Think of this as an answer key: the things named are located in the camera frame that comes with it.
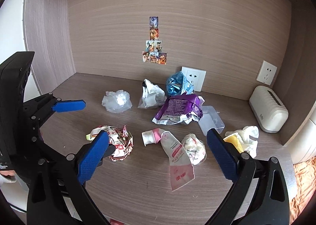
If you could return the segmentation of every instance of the sticker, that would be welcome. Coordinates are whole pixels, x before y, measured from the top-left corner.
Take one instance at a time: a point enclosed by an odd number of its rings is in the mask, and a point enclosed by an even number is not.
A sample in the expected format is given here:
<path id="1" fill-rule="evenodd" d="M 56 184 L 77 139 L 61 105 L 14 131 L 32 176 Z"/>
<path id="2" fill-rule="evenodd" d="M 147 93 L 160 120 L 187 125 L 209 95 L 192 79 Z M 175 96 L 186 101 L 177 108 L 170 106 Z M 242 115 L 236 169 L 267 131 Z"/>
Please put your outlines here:
<path id="1" fill-rule="evenodd" d="M 150 56 L 150 62 L 151 63 L 158 63 L 158 61 L 159 61 L 159 54 L 158 53 L 150 52 L 149 56 Z"/>
<path id="2" fill-rule="evenodd" d="M 167 53 L 159 53 L 159 64 L 167 64 Z"/>
<path id="3" fill-rule="evenodd" d="M 143 62 L 144 62 L 144 63 L 150 63 L 149 52 L 143 51 Z"/>
<path id="4" fill-rule="evenodd" d="M 155 52 L 154 51 L 154 40 L 146 40 L 145 52 Z"/>
<path id="5" fill-rule="evenodd" d="M 154 52 L 161 52 L 161 51 L 162 51 L 162 41 L 154 40 Z"/>
<path id="6" fill-rule="evenodd" d="M 158 29 L 158 17 L 157 16 L 149 17 L 149 28 L 150 29 Z"/>
<path id="7" fill-rule="evenodd" d="M 158 40 L 159 38 L 159 31 L 158 29 L 151 29 L 150 30 L 150 39 L 151 40 Z"/>

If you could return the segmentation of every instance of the white wall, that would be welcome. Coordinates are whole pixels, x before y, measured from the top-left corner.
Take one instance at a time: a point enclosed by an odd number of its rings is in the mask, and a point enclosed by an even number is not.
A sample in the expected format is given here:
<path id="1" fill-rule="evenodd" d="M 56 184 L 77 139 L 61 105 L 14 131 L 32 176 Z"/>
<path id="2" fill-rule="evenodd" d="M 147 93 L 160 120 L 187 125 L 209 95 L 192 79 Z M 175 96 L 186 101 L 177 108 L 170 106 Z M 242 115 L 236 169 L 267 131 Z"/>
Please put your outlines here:
<path id="1" fill-rule="evenodd" d="M 0 8 L 0 63 L 18 51 L 25 51 L 23 39 L 23 0 L 5 0 Z M 32 73 L 24 93 L 24 101 L 39 96 Z"/>

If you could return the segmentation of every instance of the orange blanket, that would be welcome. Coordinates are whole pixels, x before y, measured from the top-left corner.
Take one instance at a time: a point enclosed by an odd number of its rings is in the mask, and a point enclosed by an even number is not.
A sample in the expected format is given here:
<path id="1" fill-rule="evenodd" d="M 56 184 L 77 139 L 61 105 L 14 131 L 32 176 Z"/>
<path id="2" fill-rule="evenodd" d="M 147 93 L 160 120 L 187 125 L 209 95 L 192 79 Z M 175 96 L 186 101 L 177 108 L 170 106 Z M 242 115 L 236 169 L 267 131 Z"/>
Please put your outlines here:
<path id="1" fill-rule="evenodd" d="M 290 224 L 300 215 L 316 190 L 316 157 L 295 164 L 297 195 L 290 201 Z"/>

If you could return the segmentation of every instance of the blue gripper pad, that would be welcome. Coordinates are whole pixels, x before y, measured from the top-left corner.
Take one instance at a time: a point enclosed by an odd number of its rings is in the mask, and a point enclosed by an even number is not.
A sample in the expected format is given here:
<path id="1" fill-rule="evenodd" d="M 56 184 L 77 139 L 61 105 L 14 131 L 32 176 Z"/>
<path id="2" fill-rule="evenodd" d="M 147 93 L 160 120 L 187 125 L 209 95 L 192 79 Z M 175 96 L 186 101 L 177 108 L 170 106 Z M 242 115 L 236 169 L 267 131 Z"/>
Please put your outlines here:
<path id="1" fill-rule="evenodd" d="M 225 178 L 235 183 L 238 179 L 237 163 L 231 154 L 226 150 L 224 144 L 225 141 L 215 129 L 210 129 L 208 131 L 206 135 L 206 141 Z"/>
<path id="2" fill-rule="evenodd" d="M 91 147 L 80 158 L 80 162 L 78 163 L 77 177 L 81 185 L 91 179 L 98 163 L 109 146 L 109 136 L 107 132 L 101 130 L 90 144 Z"/>
<path id="3" fill-rule="evenodd" d="M 85 107 L 86 102 L 83 100 L 69 100 L 57 102 L 54 106 L 52 106 L 52 110 L 58 113 L 63 113 L 83 110 Z"/>

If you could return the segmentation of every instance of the blue plastic bag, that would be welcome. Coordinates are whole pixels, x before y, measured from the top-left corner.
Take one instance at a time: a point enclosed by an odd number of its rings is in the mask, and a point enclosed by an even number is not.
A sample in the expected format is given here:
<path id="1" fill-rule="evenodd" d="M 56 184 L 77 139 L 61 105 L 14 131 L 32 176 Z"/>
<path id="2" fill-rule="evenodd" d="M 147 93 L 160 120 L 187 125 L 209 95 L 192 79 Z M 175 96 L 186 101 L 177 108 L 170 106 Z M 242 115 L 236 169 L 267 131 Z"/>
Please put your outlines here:
<path id="1" fill-rule="evenodd" d="M 177 72 L 167 79 L 167 94 L 168 95 L 182 95 L 192 94 L 193 85 L 188 82 L 182 72 Z"/>

